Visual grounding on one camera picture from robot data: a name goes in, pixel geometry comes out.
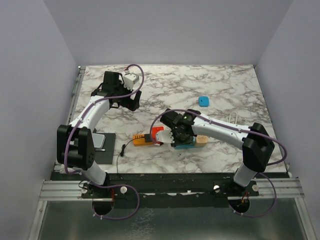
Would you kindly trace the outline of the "teal power strip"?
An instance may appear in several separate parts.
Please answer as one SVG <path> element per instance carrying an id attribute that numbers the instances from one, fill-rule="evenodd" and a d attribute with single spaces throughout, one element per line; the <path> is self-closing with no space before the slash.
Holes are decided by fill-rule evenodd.
<path id="1" fill-rule="evenodd" d="M 195 148 L 195 144 L 194 143 L 190 143 L 190 144 L 182 144 L 182 145 L 177 145 L 174 147 L 175 150 L 185 150 L 185 149 L 193 149 Z"/>

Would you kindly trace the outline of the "beige cube socket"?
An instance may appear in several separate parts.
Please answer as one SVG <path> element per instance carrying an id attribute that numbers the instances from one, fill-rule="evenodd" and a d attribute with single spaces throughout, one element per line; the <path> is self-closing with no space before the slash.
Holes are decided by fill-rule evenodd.
<path id="1" fill-rule="evenodd" d="M 194 145 L 197 148 L 203 148 L 207 145 L 208 143 L 208 137 L 205 135 L 197 135 L 197 137 L 195 138 L 195 143 Z"/>

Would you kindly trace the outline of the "red cube socket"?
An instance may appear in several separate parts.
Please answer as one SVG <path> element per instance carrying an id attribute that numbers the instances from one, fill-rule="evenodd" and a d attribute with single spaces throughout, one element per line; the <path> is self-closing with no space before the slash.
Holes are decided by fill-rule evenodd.
<path id="1" fill-rule="evenodd" d="M 152 140 L 154 140 L 155 144 L 158 145 L 158 146 L 160 146 L 162 143 L 156 140 L 156 134 L 158 132 L 160 132 L 160 131 L 163 131 L 164 129 L 165 129 L 164 126 L 154 126 L 154 127 L 152 127 L 152 130 L 151 130 Z"/>

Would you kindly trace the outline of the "black charger with cable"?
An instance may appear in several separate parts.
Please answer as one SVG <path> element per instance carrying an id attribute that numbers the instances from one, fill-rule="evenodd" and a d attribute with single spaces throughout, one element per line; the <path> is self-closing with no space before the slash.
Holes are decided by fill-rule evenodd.
<path id="1" fill-rule="evenodd" d="M 121 151 L 117 156 L 116 159 L 116 174 L 119 174 L 119 157 L 123 157 L 125 155 L 125 149 L 126 147 L 130 144 L 133 143 L 133 145 L 135 147 L 141 147 L 141 146 L 148 146 L 148 145 L 152 145 L 153 142 L 150 138 L 149 134 L 135 134 L 132 136 L 132 139 L 129 140 L 128 143 L 125 143 L 121 146 Z"/>

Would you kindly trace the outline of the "orange power strip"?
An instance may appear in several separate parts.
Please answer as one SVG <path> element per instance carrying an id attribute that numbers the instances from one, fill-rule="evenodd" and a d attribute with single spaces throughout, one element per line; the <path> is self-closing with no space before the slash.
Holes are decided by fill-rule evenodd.
<path id="1" fill-rule="evenodd" d="M 149 146 L 154 144 L 148 133 L 134 135 L 132 137 L 132 142 L 135 147 Z"/>

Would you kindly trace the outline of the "blue cube socket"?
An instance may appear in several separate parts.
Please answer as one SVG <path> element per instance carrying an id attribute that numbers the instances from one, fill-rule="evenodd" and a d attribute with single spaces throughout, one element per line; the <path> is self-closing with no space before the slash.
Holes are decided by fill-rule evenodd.
<path id="1" fill-rule="evenodd" d="M 200 106 L 200 107 L 208 107 L 210 105 L 210 100 L 208 96 L 199 96 L 196 103 Z"/>

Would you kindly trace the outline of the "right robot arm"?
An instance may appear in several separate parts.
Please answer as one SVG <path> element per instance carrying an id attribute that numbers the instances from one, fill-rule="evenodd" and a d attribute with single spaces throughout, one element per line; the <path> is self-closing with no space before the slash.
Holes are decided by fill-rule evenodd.
<path id="1" fill-rule="evenodd" d="M 169 108 L 161 115 L 160 122 L 169 129 L 155 134 L 159 143 L 178 147 L 190 145 L 197 136 L 206 136 L 240 149 L 242 164 L 229 184 L 230 191 L 236 196 L 247 191 L 256 174 L 265 171 L 275 148 L 266 129 L 259 123 L 238 125 L 216 120 L 192 109 L 180 114 Z"/>

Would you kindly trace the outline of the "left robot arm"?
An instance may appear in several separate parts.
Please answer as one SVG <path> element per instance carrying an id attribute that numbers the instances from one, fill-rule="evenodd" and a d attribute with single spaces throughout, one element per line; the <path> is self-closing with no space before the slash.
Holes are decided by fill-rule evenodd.
<path id="1" fill-rule="evenodd" d="M 93 184 L 97 196 L 106 197 L 111 190 L 108 173 L 95 161 L 93 131 L 102 116 L 111 108 L 139 108 L 141 91 L 134 85 L 144 77 L 125 70 L 125 74 L 105 71 L 103 82 L 91 93 L 89 103 L 68 125 L 57 129 L 56 159 L 67 174 L 78 173 Z"/>

